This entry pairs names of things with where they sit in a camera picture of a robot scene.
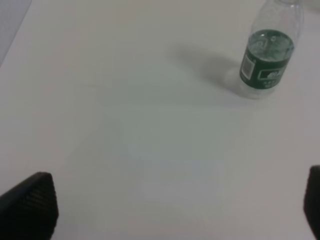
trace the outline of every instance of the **tabletop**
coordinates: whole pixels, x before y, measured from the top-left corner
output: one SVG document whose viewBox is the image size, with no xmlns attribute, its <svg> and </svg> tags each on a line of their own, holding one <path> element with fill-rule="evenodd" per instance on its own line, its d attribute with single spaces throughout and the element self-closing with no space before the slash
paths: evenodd
<svg viewBox="0 0 320 240">
<path fill-rule="evenodd" d="M 33 0 L 0 68 L 0 192 L 52 173 L 54 240 L 307 240 L 320 11 L 276 92 L 242 98 L 263 0 Z"/>
</svg>

